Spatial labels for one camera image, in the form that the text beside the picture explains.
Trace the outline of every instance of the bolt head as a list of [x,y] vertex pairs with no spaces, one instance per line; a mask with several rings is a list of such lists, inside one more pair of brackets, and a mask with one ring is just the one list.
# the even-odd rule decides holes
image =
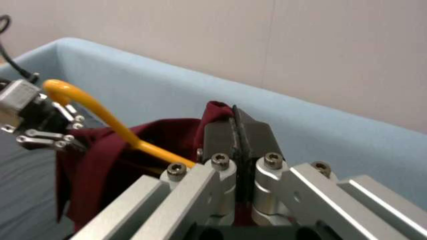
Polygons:
[[81,122],[85,121],[85,117],[82,116],[82,115],[77,115],[77,116],[75,116],[74,120],[76,122],[80,122],[81,123]]
[[331,176],[331,167],[326,162],[314,161],[311,163],[311,166],[313,166],[319,173],[321,173],[325,177],[329,178]]
[[25,134],[28,137],[34,137],[37,134],[37,131],[35,129],[28,129],[27,131],[25,131]]
[[174,162],[167,167],[167,176],[171,181],[179,182],[187,173],[187,166],[180,162]]
[[229,168],[230,158],[227,154],[219,152],[210,158],[212,167],[217,171],[223,171]]
[[196,157],[197,157],[198,163],[201,163],[203,161],[203,149],[202,148],[197,148]]
[[72,142],[75,139],[73,135],[65,135],[63,138],[67,142]]
[[76,122],[72,125],[73,129],[82,129],[83,127],[84,127],[83,124],[78,123],[78,122]]
[[60,149],[62,149],[66,145],[67,145],[67,143],[65,141],[56,141],[55,142],[55,147],[60,148]]
[[277,152],[269,152],[264,156],[264,165],[272,170],[281,169],[283,161],[283,156]]

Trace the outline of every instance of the black plastic part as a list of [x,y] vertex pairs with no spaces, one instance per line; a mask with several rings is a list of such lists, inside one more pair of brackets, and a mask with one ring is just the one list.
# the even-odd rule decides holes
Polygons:
[[257,121],[246,112],[233,106],[239,136],[241,158],[237,160],[236,201],[251,202],[254,190],[255,164],[266,153],[283,156],[270,126]]
[[43,132],[65,134],[70,124],[49,99],[34,99],[19,113],[23,121],[16,131],[23,134],[25,130],[36,129]]
[[237,165],[236,201],[252,201],[255,163],[266,153],[282,154],[270,126],[233,106],[234,118],[206,125],[202,163],[216,153],[227,154]]
[[316,226],[197,226],[185,240],[337,240]]
[[240,143],[234,118],[228,121],[216,121],[204,127],[203,158],[204,164],[212,155],[227,154],[230,159],[240,159]]

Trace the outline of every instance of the light blue bin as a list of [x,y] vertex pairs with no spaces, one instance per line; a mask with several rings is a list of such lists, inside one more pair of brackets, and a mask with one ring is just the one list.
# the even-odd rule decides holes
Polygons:
[[[128,126],[164,118],[200,118],[209,100],[238,105],[271,125],[291,166],[325,161],[340,179],[366,174],[427,210],[425,134],[76,38],[51,42],[17,62],[40,73],[43,81],[61,79],[87,91]],[[0,77],[19,78],[7,65],[0,67]],[[53,159],[48,181],[44,179],[37,189],[51,196],[46,202],[33,198],[33,189],[14,185],[14,180],[3,182],[10,173],[25,177],[20,171],[25,166],[12,166],[11,161],[7,172],[0,166],[0,196],[8,191],[27,198],[33,208],[13,212],[7,210],[13,202],[0,202],[0,226],[6,226],[0,228],[0,238],[49,239],[69,233],[69,222],[54,223]],[[53,209],[41,214],[46,204]]]

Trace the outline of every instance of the gray surface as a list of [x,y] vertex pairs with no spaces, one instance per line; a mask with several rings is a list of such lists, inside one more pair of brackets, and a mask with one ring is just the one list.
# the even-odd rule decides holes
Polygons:
[[371,177],[353,177],[338,186],[409,239],[427,239],[427,213]]
[[216,211],[220,193],[218,172],[196,164],[131,239],[182,239],[193,223],[204,224]]
[[143,175],[86,224],[72,240],[129,239],[169,192],[166,183]]
[[[84,115],[87,126],[101,126]],[[68,218],[56,222],[55,153],[26,150],[4,131],[0,144],[0,239],[63,239],[71,234]]]
[[346,240],[406,239],[308,163],[283,172],[272,192],[302,225],[323,221]]

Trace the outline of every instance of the hex socket screw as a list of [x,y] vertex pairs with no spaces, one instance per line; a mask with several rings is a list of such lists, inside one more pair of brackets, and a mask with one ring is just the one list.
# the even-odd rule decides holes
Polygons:
[[217,171],[224,171],[229,168],[230,158],[227,154],[218,152],[210,158],[212,167]]
[[174,162],[167,166],[167,176],[171,181],[179,182],[187,174],[187,166],[180,162]]
[[264,165],[272,170],[281,169],[283,161],[283,156],[277,152],[269,152],[264,156]]

